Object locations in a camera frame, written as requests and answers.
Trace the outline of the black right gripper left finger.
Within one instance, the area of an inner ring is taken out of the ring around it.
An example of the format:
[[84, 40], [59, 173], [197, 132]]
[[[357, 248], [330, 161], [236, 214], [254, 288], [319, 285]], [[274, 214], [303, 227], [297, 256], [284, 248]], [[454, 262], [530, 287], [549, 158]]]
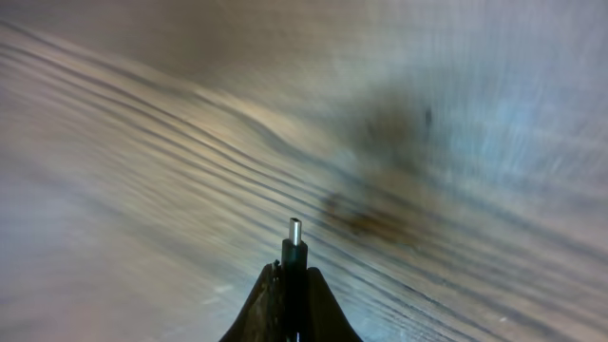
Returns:
[[285, 286], [278, 260], [266, 264], [220, 342], [284, 341]]

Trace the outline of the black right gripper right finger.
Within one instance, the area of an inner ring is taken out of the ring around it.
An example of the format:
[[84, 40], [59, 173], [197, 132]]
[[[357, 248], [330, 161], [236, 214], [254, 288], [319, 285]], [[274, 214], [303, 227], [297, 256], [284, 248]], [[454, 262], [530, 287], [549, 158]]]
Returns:
[[313, 342], [362, 342], [333, 295], [320, 270], [311, 267], [308, 277], [308, 340]]

